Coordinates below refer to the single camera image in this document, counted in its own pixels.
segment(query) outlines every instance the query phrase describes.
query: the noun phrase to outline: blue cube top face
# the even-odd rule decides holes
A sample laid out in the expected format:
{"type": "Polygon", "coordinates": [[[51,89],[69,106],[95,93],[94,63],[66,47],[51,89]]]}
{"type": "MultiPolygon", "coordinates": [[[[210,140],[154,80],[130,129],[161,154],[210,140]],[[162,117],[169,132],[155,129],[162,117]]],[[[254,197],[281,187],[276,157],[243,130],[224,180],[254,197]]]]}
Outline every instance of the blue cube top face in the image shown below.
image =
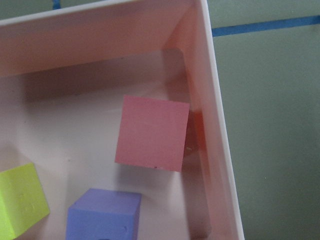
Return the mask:
{"type": "Polygon", "coordinates": [[[134,215],[140,206],[141,194],[90,188],[70,209],[110,214],[134,215]]]}

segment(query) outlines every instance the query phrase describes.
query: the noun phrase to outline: green table surface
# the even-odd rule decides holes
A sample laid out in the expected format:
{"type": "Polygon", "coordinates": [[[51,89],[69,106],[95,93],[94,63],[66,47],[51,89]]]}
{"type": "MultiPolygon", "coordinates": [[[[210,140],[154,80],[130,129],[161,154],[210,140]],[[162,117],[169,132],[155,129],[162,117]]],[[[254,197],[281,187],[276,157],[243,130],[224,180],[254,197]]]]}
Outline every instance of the green table surface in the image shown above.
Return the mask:
{"type": "MultiPolygon", "coordinates": [[[[214,28],[320,13],[319,0],[208,4],[214,28]]],[[[0,0],[0,19],[51,9],[0,0]]],[[[320,239],[320,24],[213,42],[245,239],[320,239]]]]}

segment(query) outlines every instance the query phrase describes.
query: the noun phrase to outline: plastic container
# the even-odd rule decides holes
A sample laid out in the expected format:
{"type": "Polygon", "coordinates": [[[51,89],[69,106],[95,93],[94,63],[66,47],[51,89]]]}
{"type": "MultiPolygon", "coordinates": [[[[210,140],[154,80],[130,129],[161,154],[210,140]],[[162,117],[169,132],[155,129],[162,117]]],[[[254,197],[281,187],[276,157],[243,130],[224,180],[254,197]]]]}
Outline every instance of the plastic container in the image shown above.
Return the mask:
{"type": "Polygon", "coordinates": [[[89,188],[142,194],[138,239],[244,239],[205,0],[108,0],[0,21],[0,164],[35,163],[64,239],[89,188]],[[182,172],[114,163],[124,95],[191,103],[182,172]]]}

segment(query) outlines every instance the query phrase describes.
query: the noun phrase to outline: yellow cube side face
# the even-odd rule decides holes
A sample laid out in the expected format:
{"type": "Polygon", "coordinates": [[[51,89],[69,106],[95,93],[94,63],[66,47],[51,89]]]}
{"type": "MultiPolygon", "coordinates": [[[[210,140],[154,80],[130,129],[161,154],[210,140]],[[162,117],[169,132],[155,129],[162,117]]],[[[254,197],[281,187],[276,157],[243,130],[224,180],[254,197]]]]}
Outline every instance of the yellow cube side face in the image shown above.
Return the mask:
{"type": "Polygon", "coordinates": [[[18,237],[49,212],[33,163],[0,172],[0,219],[8,229],[1,239],[18,237]]]}

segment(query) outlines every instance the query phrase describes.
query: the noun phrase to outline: gray-green surface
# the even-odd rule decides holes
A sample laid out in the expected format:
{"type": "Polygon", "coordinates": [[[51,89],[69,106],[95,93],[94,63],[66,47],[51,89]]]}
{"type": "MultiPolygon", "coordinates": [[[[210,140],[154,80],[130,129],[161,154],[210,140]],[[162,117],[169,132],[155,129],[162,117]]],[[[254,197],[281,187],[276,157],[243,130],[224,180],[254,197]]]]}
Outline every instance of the gray-green surface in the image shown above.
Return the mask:
{"type": "Polygon", "coordinates": [[[320,24],[214,38],[247,240],[320,239],[320,24]]]}

